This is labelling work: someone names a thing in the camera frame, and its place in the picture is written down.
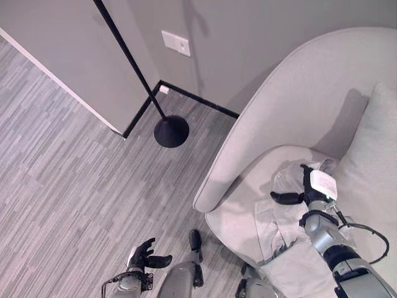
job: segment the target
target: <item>black baseboard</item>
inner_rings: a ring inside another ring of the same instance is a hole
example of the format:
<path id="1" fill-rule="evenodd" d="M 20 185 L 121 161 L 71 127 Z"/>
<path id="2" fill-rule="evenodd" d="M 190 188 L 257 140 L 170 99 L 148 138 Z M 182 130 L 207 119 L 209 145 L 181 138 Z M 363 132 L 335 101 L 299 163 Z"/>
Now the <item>black baseboard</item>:
<path id="1" fill-rule="evenodd" d="M 156 86 L 153 89 L 153 94 L 156 95 L 159 90 L 160 90 L 160 86 L 161 86 L 161 81 L 159 81 Z M 135 125 L 138 123 L 139 119 L 141 119 L 143 113 L 145 113 L 146 109 L 148 108 L 148 106 L 151 103 L 151 99 L 150 97 L 147 98 L 147 100 L 145 100 L 145 102 L 143 103 L 143 105 L 141 106 L 141 108 L 139 109 L 138 113 L 135 115 L 134 119 L 132 119 L 131 124 L 128 126 L 128 128 L 124 131 L 122 137 L 123 138 L 127 138 L 132 129 L 135 127 Z"/>
<path id="2" fill-rule="evenodd" d="M 181 89 L 181 88 L 179 88 L 179 87 L 177 87 L 175 85 L 172 85 L 172 84 L 170 84 L 168 82 L 160 80 L 159 83 L 161 85 L 164 85 L 165 87 L 168 87 L 168 88 L 170 88 L 172 90 L 175 90 L 175 91 L 177 91 L 177 92 L 179 92 L 179 93 L 181 93 L 181 94 L 183 94 L 183 95 L 185 95 L 187 97 L 190 97 L 191 99 L 194 99 L 195 101 L 198 101 L 201 104 L 205 104 L 208 107 L 211 107 L 211 108 L 213 108 L 215 110 L 218 110 L 218 111 L 220 111 L 220 112 L 222 112 L 222 113 L 224 113 L 224 114 L 226 114 L 226 115 L 228 115 L 230 117 L 233 117 L 233 118 L 237 119 L 238 116 L 239 116 L 239 114 L 237 114 L 237 113 L 235 113 L 235 112 L 233 112 L 231 110 L 228 110 L 225 107 L 218 106 L 217 104 L 214 104 L 213 102 L 210 102 L 210 101 L 208 101 L 208 100 L 206 100 L 206 99 L 204 99 L 204 98 L 202 98 L 200 96 L 197 96 L 197 95 L 195 95 L 193 93 L 190 93 L 190 92 L 188 92 L 186 90 L 183 90 L 183 89 Z"/>
<path id="3" fill-rule="evenodd" d="M 232 112 L 231 110 L 228 110 L 228 109 L 226 109 L 224 107 L 218 106 L 217 104 L 214 104 L 213 102 L 207 101 L 204 98 L 201 98 L 200 96 L 197 96 L 197 95 L 195 95 L 193 93 L 190 93 L 190 92 L 188 92 L 186 90 L 183 90 L 183 89 L 181 89 L 181 88 L 179 88 L 177 86 L 174 86 L 174 85 L 172 85 L 170 83 L 167 83 L 167 82 L 165 82 L 163 80 L 160 80 L 156 84 L 156 86 L 154 87 L 154 89 L 153 89 L 153 94 L 154 95 L 157 95 L 157 93 L 160 90 L 160 86 L 161 85 L 164 85 L 165 87 L 168 87 L 169 89 L 175 90 L 175 91 L 177 91 L 177 92 L 179 92 L 179 93 L 181 93 L 181 94 L 183 94 L 183 95 L 185 95 L 185 96 L 187 96 L 187 97 L 189 97 L 191 99 L 194 99 L 195 101 L 198 101 L 201 104 L 205 104 L 206 106 L 211 107 L 211 108 L 213 108 L 215 110 L 218 110 L 218 111 L 220 111 L 220 112 L 222 112 L 222 113 L 224 113 L 224 114 L 226 114 L 226 115 L 228 115 L 230 117 L 233 117 L 233 118 L 237 119 L 238 116 L 239 116 L 239 114 L 237 114 L 235 112 Z M 138 113 L 136 114 L 134 119 L 132 119 L 131 124 L 128 126 L 128 128 L 121 135 L 123 138 L 127 138 L 130 135 L 131 131 L 133 130 L 135 125 L 138 123 L 139 119 L 141 119 L 143 113 L 145 113 L 146 109 L 150 105 L 150 102 L 151 102 L 151 99 L 150 99 L 150 97 L 148 97 L 147 100 L 141 106 L 140 110 L 138 111 Z"/>

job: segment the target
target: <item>round black lamp base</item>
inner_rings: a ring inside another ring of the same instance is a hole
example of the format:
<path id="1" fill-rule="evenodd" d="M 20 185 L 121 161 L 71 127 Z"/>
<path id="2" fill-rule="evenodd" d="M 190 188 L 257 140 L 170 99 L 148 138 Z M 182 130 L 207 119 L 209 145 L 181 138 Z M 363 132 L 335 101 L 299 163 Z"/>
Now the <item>round black lamp base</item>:
<path id="1" fill-rule="evenodd" d="M 161 119 L 154 128 L 154 137 L 163 147 L 174 148 L 189 136 L 189 125 L 182 117 L 171 115 Z"/>

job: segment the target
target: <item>gray wall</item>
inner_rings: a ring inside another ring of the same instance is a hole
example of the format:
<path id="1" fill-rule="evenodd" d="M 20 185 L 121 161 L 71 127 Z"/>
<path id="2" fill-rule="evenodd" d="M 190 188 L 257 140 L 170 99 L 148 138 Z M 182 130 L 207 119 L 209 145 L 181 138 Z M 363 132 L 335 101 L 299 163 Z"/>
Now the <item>gray wall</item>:
<path id="1" fill-rule="evenodd" d="M 241 112 L 294 48 L 355 26 L 396 27 L 396 0 L 128 1 L 161 79 Z M 161 30 L 189 39 L 192 58 Z"/>
<path id="2" fill-rule="evenodd" d="M 126 0 L 105 4 L 154 87 L 159 74 Z M 147 98 L 92 0 L 0 0 L 0 27 L 121 132 Z"/>

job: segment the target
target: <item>gray pillow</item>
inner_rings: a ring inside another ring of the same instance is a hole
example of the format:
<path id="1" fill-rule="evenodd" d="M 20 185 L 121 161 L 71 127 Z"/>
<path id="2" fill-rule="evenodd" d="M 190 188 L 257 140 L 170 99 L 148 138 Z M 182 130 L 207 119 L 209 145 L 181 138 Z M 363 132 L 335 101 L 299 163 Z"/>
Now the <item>gray pillow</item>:
<path id="1" fill-rule="evenodd" d="M 359 224 L 384 234 L 389 255 L 373 265 L 397 289 L 397 95 L 377 84 L 346 155 L 338 164 L 339 208 Z M 370 232 L 351 228 L 358 252 L 367 261 L 382 255 L 385 245 Z"/>

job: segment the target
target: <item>wooden floor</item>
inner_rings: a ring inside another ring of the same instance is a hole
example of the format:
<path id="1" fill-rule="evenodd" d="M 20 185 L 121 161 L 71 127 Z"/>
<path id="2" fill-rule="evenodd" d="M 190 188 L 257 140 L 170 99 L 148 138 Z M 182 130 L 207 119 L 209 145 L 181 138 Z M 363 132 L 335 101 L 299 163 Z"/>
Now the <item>wooden floor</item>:
<path id="1" fill-rule="evenodd" d="M 133 245 L 156 237 L 155 253 L 176 264 L 191 228 L 205 279 L 193 296 L 234 297 L 242 262 L 192 209 L 234 119 L 175 92 L 158 99 L 190 125 L 178 148 L 154 140 L 153 105 L 124 140 L 0 39 L 1 298 L 98 298 Z M 152 271 L 143 297 L 166 271 Z"/>

